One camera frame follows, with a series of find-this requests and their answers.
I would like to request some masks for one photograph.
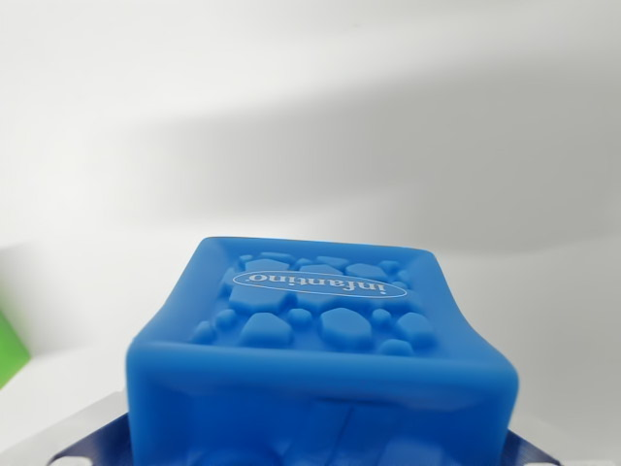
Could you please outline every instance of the blue silicone bath toy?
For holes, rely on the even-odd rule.
[[[495,466],[513,367],[425,250],[204,240],[127,355],[137,466]]]

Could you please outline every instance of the green surface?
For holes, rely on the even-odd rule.
[[[0,388],[30,359],[28,350],[0,314]]]

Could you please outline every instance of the white backdrop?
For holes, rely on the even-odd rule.
[[[198,241],[437,254],[513,428],[621,460],[618,2],[0,2],[0,450],[123,386]]]

